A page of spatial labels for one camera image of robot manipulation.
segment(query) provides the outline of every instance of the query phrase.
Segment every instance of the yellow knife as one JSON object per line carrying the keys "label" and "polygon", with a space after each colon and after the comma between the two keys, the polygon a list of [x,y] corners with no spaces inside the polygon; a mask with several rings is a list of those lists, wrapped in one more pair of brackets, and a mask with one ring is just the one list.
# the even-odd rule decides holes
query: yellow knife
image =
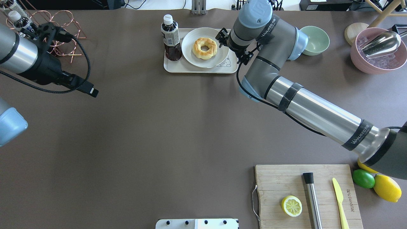
{"label": "yellow knife", "polygon": [[344,200],[344,195],[342,194],[341,187],[335,178],[332,178],[333,187],[335,189],[336,200],[338,201],[339,215],[341,216],[342,229],[349,229],[348,221],[346,220],[345,211],[342,207],[342,201]]}

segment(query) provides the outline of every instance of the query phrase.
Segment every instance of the brown table surface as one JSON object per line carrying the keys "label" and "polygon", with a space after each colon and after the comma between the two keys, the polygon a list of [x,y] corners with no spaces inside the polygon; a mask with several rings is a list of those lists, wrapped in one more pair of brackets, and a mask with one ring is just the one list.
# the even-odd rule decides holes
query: brown table surface
{"label": "brown table surface", "polygon": [[[357,168],[356,154],[241,95],[235,74],[166,72],[160,24],[167,13],[181,28],[229,29],[238,15],[74,11],[88,36],[82,43],[97,98],[48,94],[0,77],[1,97],[29,123],[0,149],[0,228],[152,229],[161,218],[238,218],[240,228],[255,229],[256,164]],[[348,25],[370,23],[377,13],[275,13],[330,37],[327,51],[287,61],[281,75],[380,128],[403,125],[407,67],[362,73],[344,39]],[[380,27],[395,23],[405,19],[389,17]],[[84,76],[84,58],[64,70]],[[407,190],[407,181],[396,181]],[[356,192],[365,228],[405,228],[405,196],[390,203],[372,189]]]}

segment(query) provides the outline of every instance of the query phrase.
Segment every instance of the white floor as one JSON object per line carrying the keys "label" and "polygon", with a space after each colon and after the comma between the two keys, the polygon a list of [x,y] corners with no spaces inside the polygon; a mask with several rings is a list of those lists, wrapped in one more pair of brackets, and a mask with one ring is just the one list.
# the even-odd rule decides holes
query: white floor
{"label": "white floor", "polygon": [[[125,0],[125,3],[129,1],[129,5],[134,8],[138,8],[144,0]],[[231,9],[232,4],[236,5],[236,0],[206,0],[206,9]],[[282,0],[282,7],[284,10],[299,11],[300,0]],[[182,9],[185,4],[184,9],[191,9],[192,0],[145,0],[144,4],[140,9]]]}

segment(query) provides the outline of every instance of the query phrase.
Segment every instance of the bagel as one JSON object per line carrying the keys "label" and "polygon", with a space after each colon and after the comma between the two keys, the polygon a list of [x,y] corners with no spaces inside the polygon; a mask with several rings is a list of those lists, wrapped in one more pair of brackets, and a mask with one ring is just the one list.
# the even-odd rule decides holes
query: bagel
{"label": "bagel", "polygon": [[[203,51],[201,49],[202,46],[206,46],[209,49],[207,51]],[[211,57],[215,56],[218,52],[218,45],[216,42],[207,37],[198,38],[195,41],[194,45],[192,46],[192,52],[195,54],[197,58],[201,59],[210,59]]]}

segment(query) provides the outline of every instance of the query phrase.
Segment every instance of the yellow fruit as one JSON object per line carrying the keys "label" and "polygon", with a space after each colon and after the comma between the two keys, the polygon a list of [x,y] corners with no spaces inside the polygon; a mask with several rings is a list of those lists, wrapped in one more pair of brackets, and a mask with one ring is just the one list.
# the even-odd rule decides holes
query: yellow fruit
{"label": "yellow fruit", "polygon": [[401,189],[397,182],[385,175],[374,176],[374,191],[384,200],[396,203],[401,197]]}
{"label": "yellow fruit", "polygon": [[369,172],[369,173],[379,173],[378,171],[373,170],[373,169],[367,167],[365,164],[363,164],[362,162],[360,162],[359,159],[357,159],[357,165],[359,165],[359,168],[361,168],[361,169],[363,169],[363,170],[366,170],[366,171]]}
{"label": "yellow fruit", "polygon": [[281,201],[281,207],[289,216],[297,217],[302,212],[301,201],[295,196],[286,196]]}

